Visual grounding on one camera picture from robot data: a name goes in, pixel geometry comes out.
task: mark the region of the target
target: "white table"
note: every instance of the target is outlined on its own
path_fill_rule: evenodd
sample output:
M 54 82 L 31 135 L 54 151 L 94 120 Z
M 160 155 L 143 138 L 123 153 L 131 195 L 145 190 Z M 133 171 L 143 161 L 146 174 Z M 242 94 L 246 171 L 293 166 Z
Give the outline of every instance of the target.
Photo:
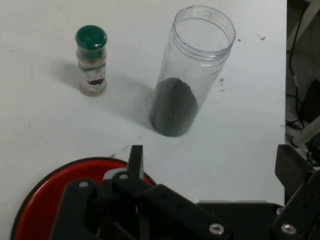
M 173 18 L 194 3 L 226 13 L 241 41 L 191 130 L 168 138 L 149 123 L 151 94 Z M 285 139 L 286 7 L 286 0 L 4 1 L 0 239 L 47 173 L 85 157 L 126 160 L 137 144 L 145 171 L 194 202 L 282 204 L 274 167 Z M 107 91 L 99 97 L 78 90 L 74 36 L 87 24 L 108 35 Z

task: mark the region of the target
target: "screw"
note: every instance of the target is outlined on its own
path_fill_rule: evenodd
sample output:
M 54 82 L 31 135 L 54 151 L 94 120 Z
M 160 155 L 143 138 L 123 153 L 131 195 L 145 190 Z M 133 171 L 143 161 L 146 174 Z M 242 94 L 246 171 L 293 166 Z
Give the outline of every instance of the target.
M 89 183 L 87 181 L 82 181 L 79 183 L 79 188 L 85 188 L 89 186 Z
M 291 224 L 282 224 L 281 231 L 288 235 L 295 235 L 297 233 L 297 229 Z
M 225 232 L 225 228 L 219 223 L 213 223 L 209 226 L 209 231 L 214 235 L 222 235 Z
M 277 210 L 276 210 L 276 214 L 277 215 L 280 215 L 285 209 L 283 207 L 279 207 Z
M 128 179 L 128 175 L 127 174 L 121 174 L 119 176 L 119 179 Z

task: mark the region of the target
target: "green cap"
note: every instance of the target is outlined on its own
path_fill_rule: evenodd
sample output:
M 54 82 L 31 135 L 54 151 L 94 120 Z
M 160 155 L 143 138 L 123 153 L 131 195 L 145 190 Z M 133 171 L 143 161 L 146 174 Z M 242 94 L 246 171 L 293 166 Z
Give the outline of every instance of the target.
M 75 41 L 81 48 L 96 50 L 106 45 L 107 35 L 102 28 L 94 25 L 87 25 L 81 27 L 76 32 Z

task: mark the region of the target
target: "transparent container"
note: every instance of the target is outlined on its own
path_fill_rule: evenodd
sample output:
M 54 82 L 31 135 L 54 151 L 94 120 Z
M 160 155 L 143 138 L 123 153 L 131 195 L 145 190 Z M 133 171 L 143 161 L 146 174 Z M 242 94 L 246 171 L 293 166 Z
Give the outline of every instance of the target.
M 177 137 L 190 129 L 235 37 L 231 20 L 215 8 L 193 5 L 177 13 L 150 111 L 160 134 Z

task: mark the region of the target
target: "black powder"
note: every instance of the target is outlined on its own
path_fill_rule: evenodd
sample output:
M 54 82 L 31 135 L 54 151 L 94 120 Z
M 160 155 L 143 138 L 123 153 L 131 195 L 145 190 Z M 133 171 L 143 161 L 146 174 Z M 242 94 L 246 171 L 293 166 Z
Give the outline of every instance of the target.
M 195 95 L 179 78 L 167 78 L 155 88 L 150 121 L 160 134 L 177 137 L 186 133 L 197 113 Z

